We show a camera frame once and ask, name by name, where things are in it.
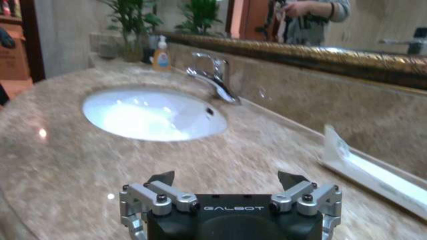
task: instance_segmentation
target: faucet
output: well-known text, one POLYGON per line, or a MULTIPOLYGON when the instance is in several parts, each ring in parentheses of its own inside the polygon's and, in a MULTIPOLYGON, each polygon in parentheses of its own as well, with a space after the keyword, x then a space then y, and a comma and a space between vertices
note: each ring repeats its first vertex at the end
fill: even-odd
POLYGON ((224 59, 212 57, 201 52, 192 53, 192 66, 187 68, 187 74, 196 79, 208 82, 216 88, 220 98, 229 104, 240 105, 240 99, 228 87, 229 64, 224 59), (196 60, 208 58, 213 64, 213 74, 196 69, 196 60))

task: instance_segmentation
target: marble countertop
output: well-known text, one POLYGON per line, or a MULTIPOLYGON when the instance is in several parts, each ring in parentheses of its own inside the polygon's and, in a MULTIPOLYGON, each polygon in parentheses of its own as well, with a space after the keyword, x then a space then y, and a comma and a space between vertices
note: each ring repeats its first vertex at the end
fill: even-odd
POLYGON ((152 174, 175 170, 173 185, 193 193, 271 194, 283 191, 276 177, 283 170, 340 186, 334 239, 426 240, 426 222, 321 167, 320 134, 245 100, 225 104, 205 83, 179 72, 156 73, 119 60, 95 65, 36 84, 0 111, 0 188, 37 239, 129 240, 117 193, 152 174), (87 121, 83 100, 96 90, 127 85, 175 89, 205 100, 225 116, 227 131, 185 142, 104 132, 87 121))

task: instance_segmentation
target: sink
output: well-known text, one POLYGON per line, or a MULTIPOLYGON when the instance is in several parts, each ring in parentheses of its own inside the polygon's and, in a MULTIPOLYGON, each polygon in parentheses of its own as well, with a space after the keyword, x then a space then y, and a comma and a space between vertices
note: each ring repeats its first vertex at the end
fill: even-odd
POLYGON ((116 88, 83 103, 88 121, 104 131, 147 141, 187 141, 220 134, 227 121, 204 101, 177 91, 116 88))

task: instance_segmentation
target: vase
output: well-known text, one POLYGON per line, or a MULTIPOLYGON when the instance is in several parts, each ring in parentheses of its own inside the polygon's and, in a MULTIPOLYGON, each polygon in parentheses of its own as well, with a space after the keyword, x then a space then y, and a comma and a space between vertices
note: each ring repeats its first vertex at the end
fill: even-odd
POLYGON ((137 63, 143 60, 144 50, 143 43, 139 38, 124 43, 123 58, 129 63, 137 63))

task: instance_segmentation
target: potted plant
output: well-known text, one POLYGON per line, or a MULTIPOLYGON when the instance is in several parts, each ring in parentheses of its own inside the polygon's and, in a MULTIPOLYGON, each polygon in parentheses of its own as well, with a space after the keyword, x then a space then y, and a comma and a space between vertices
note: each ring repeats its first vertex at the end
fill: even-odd
POLYGON ((155 26, 163 21, 153 13, 144 13, 144 9, 156 4, 156 0, 99 0, 112 8, 112 25, 109 30, 121 33, 124 46, 123 58, 128 62, 143 59, 143 37, 153 31, 155 26))
POLYGON ((179 32, 197 35, 208 35, 208 29, 213 23, 223 23, 219 20, 220 5, 216 0, 189 0, 181 6, 183 15, 187 20, 175 28, 179 32))

